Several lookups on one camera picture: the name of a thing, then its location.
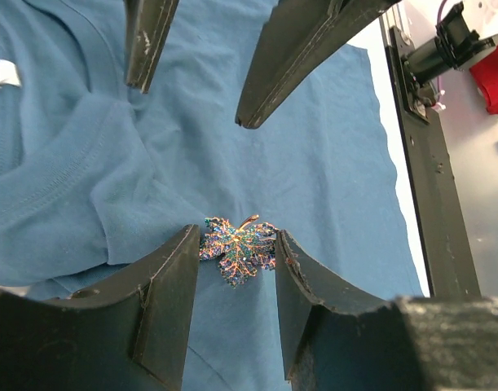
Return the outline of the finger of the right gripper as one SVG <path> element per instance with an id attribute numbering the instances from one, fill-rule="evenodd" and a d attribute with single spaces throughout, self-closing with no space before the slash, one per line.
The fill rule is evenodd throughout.
<path id="1" fill-rule="evenodd" d="M 125 82 L 146 94 L 159 63 L 179 0 L 125 0 Z"/>
<path id="2" fill-rule="evenodd" d="M 393 0 L 288 0 L 262 26 L 235 122 L 257 129 L 298 85 L 351 38 L 385 14 Z"/>

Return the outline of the silver blue leaf brooch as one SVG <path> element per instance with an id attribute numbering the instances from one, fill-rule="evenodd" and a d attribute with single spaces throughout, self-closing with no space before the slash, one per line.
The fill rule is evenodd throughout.
<path id="1" fill-rule="evenodd" d="M 275 269 L 275 241 L 278 229 L 269 222 L 259 222 L 252 215 L 238 227 L 223 217 L 207 217 L 200 244 L 199 259 L 215 260 L 220 275 L 236 287 L 260 270 Z"/>

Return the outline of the blue t-shirt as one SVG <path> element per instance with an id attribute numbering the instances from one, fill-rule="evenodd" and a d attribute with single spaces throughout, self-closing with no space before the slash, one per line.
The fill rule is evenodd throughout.
<path id="1" fill-rule="evenodd" d="M 234 122 L 271 1 L 182 1 L 148 94 L 120 1 L 0 1 L 0 286 L 65 298 L 207 217 L 258 215 L 374 296 L 420 296 L 364 48 Z"/>

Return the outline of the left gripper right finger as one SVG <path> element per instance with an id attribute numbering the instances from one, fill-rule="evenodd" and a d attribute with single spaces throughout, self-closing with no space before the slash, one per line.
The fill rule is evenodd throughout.
<path id="1" fill-rule="evenodd" d="M 384 301 L 275 242 L 284 376 L 295 390 L 498 390 L 498 297 Z"/>

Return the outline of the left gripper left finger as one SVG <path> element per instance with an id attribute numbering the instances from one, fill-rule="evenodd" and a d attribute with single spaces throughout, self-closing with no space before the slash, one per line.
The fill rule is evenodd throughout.
<path id="1" fill-rule="evenodd" d="M 200 230 L 67 299 L 0 289 L 0 390 L 178 390 L 199 267 Z"/>

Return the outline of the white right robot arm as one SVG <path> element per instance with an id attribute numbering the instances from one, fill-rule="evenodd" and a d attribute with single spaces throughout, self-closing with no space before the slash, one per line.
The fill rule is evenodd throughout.
<path id="1" fill-rule="evenodd" d="M 165 45 L 178 3 L 126 1 L 126 84 L 146 94 Z M 263 25 L 241 92 L 236 124 L 257 129 L 328 57 L 375 19 L 392 1 L 280 1 Z M 402 55 L 408 88 L 429 107 L 434 97 L 427 84 L 448 69 L 461 68 L 496 47 L 481 39 L 455 4 L 436 25 L 436 36 Z"/>

